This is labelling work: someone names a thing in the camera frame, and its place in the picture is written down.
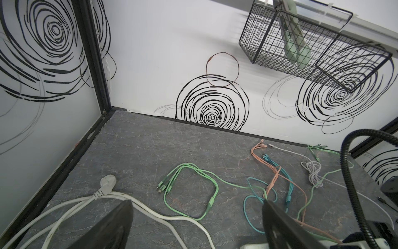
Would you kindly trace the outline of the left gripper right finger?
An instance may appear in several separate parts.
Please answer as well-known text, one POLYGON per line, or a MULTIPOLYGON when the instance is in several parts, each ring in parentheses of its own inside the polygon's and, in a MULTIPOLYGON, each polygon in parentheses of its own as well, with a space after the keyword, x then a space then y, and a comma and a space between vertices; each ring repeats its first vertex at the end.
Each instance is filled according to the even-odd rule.
POLYGON ((307 231, 274 203, 264 201, 262 221, 269 248, 271 249, 323 249, 307 231))

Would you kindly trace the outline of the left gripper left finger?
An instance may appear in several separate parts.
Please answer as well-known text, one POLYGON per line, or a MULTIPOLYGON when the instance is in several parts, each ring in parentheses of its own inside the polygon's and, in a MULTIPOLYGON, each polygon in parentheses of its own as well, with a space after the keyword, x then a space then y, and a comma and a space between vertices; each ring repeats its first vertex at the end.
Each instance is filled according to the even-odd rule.
POLYGON ((133 223, 132 202, 125 200, 69 246, 70 249, 124 249, 133 223))

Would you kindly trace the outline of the pink charger plug with cable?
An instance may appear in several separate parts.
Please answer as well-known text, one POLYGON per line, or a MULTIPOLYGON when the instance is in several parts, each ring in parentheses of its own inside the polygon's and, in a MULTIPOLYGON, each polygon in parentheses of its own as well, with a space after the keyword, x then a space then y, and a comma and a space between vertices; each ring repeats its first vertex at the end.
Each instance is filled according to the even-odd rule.
POLYGON ((263 198, 264 199, 267 198, 268 193, 271 190, 273 190, 273 187, 274 187, 274 185, 275 185, 275 183, 276 183, 276 181, 278 180, 279 177, 285 179, 286 181, 289 182, 288 192, 287 192, 287 196, 286 196, 286 210, 285 210, 285 212, 289 211, 289 206, 290 206, 290 203, 291 203, 291 197, 292 197, 293 190, 295 188, 299 189, 302 192, 302 194, 304 195, 305 205, 298 211, 295 221, 300 226, 303 226, 305 228, 310 228, 312 230, 315 230, 315 231, 321 233, 320 235, 313 234, 314 237, 319 238, 321 240, 327 240, 327 241, 335 242, 337 244, 341 244, 341 241, 339 239, 331 236, 330 234, 328 234, 328 233, 326 233, 326 232, 324 232, 322 230, 319 230, 319 229, 317 229, 315 227, 312 227, 312 226, 304 223, 305 214, 306 214, 306 208, 311 204, 311 201, 312 201, 312 198, 313 198, 313 194, 314 194, 314 189, 318 188, 318 187, 322 187, 323 186, 323 181, 325 180, 325 176, 323 176, 322 178, 320 178, 320 176, 319 176, 319 172, 320 172, 320 170, 322 168, 320 162, 319 161, 317 161, 317 162, 311 161, 305 155, 298 154, 298 153, 295 153, 293 151, 289 151, 289 150, 286 150, 286 149, 282 149, 282 148, 279 148, 279 147, 274 146, 272 144, 265 144, 264 140, 261 140, 258 144, 256 144, 251 149, 250 152, 251 152, 251 155, 258 162, 260 162, 263 165, 267 166, 274 173, 274 176, 273 176, 270 184, 268 185, 268 187, 265 190, 265 193, 263 194, 263 198), (288 172, 285 170, 284 167, 282 167, 279 164, 277 164, 268 155, 264 155, 262 158, 260 158, 259 156, 257 156, 255 154, 255 150, 257 150, 257 149, 265 149, 267 147, 272 147, 272 148, 275 148, 277 150, 284 151, 284 152, 291 153, 291 154, 295 154, 295 155, 298 155, 298 156, 301 156, 301 157, 307 159, 306 161, 301 162, 301 166, 306 171, 308 171, 308 173, 309 173, 308 180, 309 180, 310 184, 312 185, 311 196, 310 197, 308 197, 306 192, 293 181, 293 179, 291 178, 291 176, 288 174, 288 172))

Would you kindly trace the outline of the green charger plug with cable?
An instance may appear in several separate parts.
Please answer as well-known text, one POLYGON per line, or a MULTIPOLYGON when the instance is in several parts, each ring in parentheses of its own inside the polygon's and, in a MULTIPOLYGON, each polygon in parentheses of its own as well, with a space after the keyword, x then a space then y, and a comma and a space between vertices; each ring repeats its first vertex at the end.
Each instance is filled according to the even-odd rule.
POLYGON ((166 174, 157 185, 157 191, 163 194, 163 202, 172 212, 199 222, 207 216, 220 194, 240 189, 249 191, 249 198, 263 203, 268 197, 267 187, 266 182, 253 177, 247 178, 243 184, 232 183, 188 162, 166 174))

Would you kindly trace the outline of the large multicolour power strip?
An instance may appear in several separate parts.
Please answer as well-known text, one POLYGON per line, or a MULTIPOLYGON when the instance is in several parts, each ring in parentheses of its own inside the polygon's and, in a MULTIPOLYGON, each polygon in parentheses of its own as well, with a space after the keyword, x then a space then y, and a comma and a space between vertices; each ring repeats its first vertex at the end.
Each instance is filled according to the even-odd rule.
MULTIPOLYGON (((389 243, 382 238, 375 239, 380 249, 390 249, 389 243)), ((369 249, 369 245, 365 241, 358 242, 349 242, 343 244, 337 244, 335 242, 321 240, 319 241, 322 244, 323 249, 342 249, 343 247, 353 248, 354 246, 359 247, 360 249, 369 249)), ((260 243, 260 244, 247 244, 240 247, 240 249, 269 249, 268 243, 260 243)))

